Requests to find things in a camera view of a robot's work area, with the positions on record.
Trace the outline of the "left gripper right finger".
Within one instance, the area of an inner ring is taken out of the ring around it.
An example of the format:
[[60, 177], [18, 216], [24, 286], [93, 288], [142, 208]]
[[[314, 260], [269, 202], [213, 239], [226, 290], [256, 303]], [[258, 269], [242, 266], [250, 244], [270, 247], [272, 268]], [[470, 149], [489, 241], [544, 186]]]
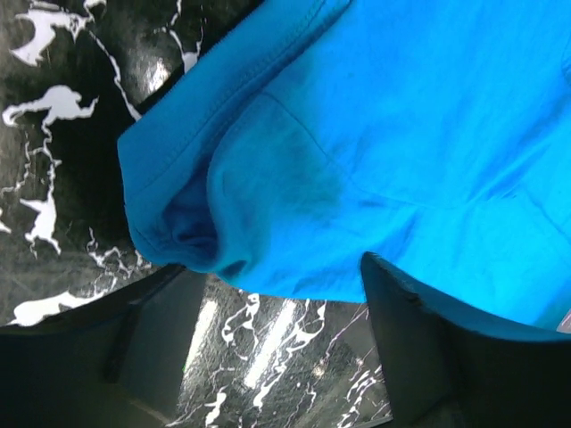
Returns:
[[390, 427], [568, 427], [570, 336], [477, 309], [377, 255], [360, 262]]

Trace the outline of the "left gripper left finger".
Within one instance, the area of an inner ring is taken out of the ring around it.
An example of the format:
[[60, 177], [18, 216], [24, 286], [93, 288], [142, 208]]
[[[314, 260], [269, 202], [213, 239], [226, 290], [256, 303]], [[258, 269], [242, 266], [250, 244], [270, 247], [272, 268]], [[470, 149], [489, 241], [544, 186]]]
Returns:
[[168, 266], [36, 325], [2, 327], [1, 425], [174, 422], [206, 282]]

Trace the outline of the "blue t-shirt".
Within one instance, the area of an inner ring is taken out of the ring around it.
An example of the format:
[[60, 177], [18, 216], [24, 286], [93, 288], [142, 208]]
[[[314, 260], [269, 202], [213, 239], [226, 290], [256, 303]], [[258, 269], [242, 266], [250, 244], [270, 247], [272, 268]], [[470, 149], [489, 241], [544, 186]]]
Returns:
[[570, 309], [570, 4], [266, 1], [119, 139], [157, 265], [362, 303], [374, 252], [479, 309]]

